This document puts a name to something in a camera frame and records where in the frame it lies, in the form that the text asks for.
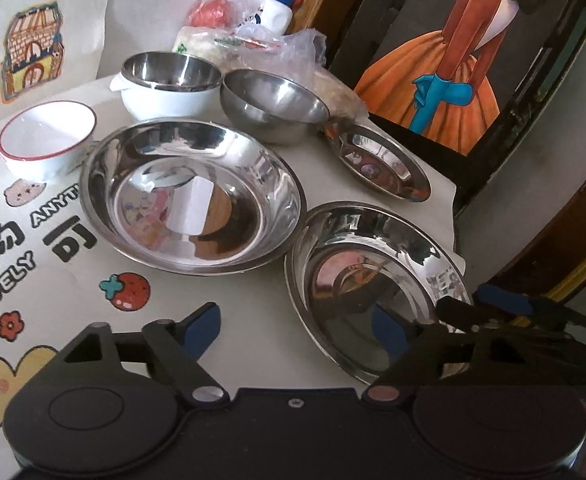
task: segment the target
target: white bowl with red rim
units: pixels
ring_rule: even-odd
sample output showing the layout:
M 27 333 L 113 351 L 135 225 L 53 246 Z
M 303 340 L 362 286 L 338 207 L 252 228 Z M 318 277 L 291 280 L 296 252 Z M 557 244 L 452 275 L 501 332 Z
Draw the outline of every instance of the white bowl with red rim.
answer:
M 97 115 L 76 101 L 50 101 L 13 117 L 0 132 L 9 171 L 30 182 L 54 182 L 86 158 Z

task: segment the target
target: red flower print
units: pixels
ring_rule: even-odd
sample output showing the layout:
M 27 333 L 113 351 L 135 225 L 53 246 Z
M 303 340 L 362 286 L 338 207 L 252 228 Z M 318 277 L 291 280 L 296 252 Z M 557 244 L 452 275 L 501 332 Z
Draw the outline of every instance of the red flower print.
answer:
M 24 330 L 24 322 L 17 310 L 10 313 L 5 312 L 0 316 L 0 337 L 2 339 L 12 343 L 22 330 Z

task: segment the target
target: white tablecloth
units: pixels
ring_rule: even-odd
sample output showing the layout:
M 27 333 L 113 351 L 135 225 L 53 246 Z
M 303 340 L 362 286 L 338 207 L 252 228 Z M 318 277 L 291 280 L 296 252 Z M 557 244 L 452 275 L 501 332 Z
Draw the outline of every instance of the white tablecloth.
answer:
M 57 97 L 93 107 L 98 116 L 97 139 L 133 122 L 119 94 L 108 90 L 109 81 L 97 80 Z M 209 119 L 229 124 L 220 111 Z M 392 209 L 438 241 L 464 271 L 464 261 L 452 251 L 455 186 L 427 164 L 422 166 L 432 196 L 415 204 L 371 192 L 319 139 L 277 150 L 297 173 L 309 209 L 335 200 L 358 200 Z M 361 391 L 362 384 L 324 357 L 307 335 L 290 304 L 282 260 L 234 276 L 194 278 L 142 266 L 99 237 L 87 248 L 84 245 L 91 243 L 82 238 L 80 228 L 69 227 L 46 245 L 46 235 L 74 216 L 92 230 L 77 199 L 77 179 L 75 172 L 43 191 L 27 187 L 15 183 L 0 158 L 1 480 L 18 469 L 1 430 L 7 401 L 51 357 L 49 347 L 63 348 L 86 325 L 98 320 L 109 322 L 114 332 L 132 332 L 155 319 L 181 320 L 205 302 L 215 301 L 222 309 L 222 332 L 201 364 L 231 395 L 240 386 L 353 386 Z M 69 235 L 76 239 L 79 251 L 64 263 L 52 248 Z M 142 308 L 120 310 L 100 289 L 100 282 L 122 273 L 138 274 L 150 284 L 150 298 Z

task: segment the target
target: stainless steel bowl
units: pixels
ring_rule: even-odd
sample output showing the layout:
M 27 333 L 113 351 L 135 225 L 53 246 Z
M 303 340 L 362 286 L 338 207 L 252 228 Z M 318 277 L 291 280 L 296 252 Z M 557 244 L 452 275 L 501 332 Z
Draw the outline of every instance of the stainless steel bowl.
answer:
M 310 90 L 259 70 L 226 74 L 221 101 L 235 126 L 271 144 L 297 144 L 329 119 L 329 109 Z
M 324 136 L 346 167 L 373 189 L 411 202 L 430 197 L 428 177 L 392 137 L 346 120 L 327 124 Z
M 243 133 L 187 120 L 108 136 L 84 165 L 80 199 L 122 254 L 200 276 L 280 257 L 306 216 L 302 186 L 275 153 Z
M 284 260 L 288 291 L 322 351 L 353 377 L 371 383 L 391 364 L 376 339 L 377 307 L 408 322 L 436 322 L 435 304 L 471 303 L 446 253 L 410 222 L 357 202 L 309 212 Z
M 131 83 L 171 92 L 201 92 L 217 88 L 222 72 L 213 63 L 176 52 L 142 52 L 122 65 Z

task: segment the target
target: screw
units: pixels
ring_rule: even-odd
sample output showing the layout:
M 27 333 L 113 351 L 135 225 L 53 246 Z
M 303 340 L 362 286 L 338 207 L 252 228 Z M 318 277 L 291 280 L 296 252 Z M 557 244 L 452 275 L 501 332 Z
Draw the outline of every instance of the screw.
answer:
M 199 402 L 217 402 L 224 396 L 224 391 L 219 386 L 200 386 L 192 395 Z
M 366 392 L 369 398 L 377 402 L 393 402 L 400 396 L 400 391 L 394 386 L 373 386 Z

